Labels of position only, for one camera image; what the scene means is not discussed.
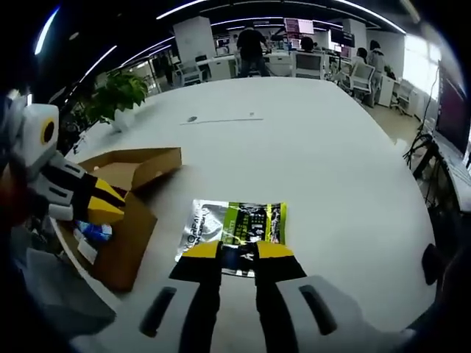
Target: person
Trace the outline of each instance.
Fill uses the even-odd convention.
[[[237,40],[238,40],[238,35],[234,35],[233,41],[229,43],[229,53],[231,54],[237,53]]]
[[[366,58],[366,63],[375,67],[371,82],[372,92],[366,96],[366,104],[373,108],[379,99],[381,75],[384,69],[384,54],[381,51],[380,44],[376,40],[372,40],[369,44],[369,54]]]
[[[365,48],[358,48],[356,51],[356,56],[352,59],[352,65],[356,63],[366,64],[366,57],[368,56],[368,51]]]
[[[163,72],[165,73],[165,77],[167,78],[167,83],[170,86],[174,85],[174,75],[173,75],[173,68],[172,65],[169,63],[169,59],[167,58],[167,55],[162,53],[159,56],[160,59],[160,65],[162,66]]]
[[[307,53],[312,53],[314,44],[317,43],[314,43],[313,40],[309,37],[301,38],[301,49]]]
[[[239,77],[248,77],[252,65],[257,67],[261,76],[270,76],[263,59],[261,44],[266,46],[265,37],[251,26],[247,26],[238,36],[237,49],[242,59]]]

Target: computer monitor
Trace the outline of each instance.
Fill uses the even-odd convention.
[[[217,47],[221,48],[223,46],[228,46],[229,45],[229,38],[220,38],[216,40]]]
[[[314,34],[314,23],[311,20],[300,20],[297,18],[285,18],[285,28],[287,33]]]
[[[320,70],[321,59],[320,55],[299,53],[296,55],[296,67],[303,70]]]
[[[291,46],[295,49],[301,49],[301,40],[291,39]]]
[[[343,46],[355,48],[355,35],[349,32],[341,31],[340,29],[330,30],[330,40]]]
[[[442,63],[439,64],[439,73],[439,114],[436,120],[436,131],[462,154],[465,154],[471,124],[467,98]]]

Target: yellow robot finger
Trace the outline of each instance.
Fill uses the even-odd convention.
[[[124,199],[103,179],[97,178],[88,202],[88,221],[112,224],[124,217]]]

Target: white table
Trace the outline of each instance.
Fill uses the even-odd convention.
[[[433,302],[421,266],[433,231],[419,188],[388,136],[333,83],[232,79],[148,104],[129,132],[104,132],[74,156],[182,147],[184,166],[149,200],[157,226],[121,300],[168,276],[192,200],[213,199],[287,202],[287,244],[305,272],[352,296],[378,329],[403,329]],[[191,116],[198,124],[184,124]],[[242,118],[263,120],[232,121]],[[253,280],[223,276],[220,294],[213,352],[264,352]]]

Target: open cardboard box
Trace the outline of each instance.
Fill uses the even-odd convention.
[[[93,265],[77,249],[79,242],[73,234],[74,225],[71,222],[57,224],[74,256],[91,276],[111,290],[129,291],[157,222],[156,216],[133,191],[179,168],[182,165],[180,148],[112,151],[80,165],[126,194],[124,219],[112,224],[112,238],[100,246]]]

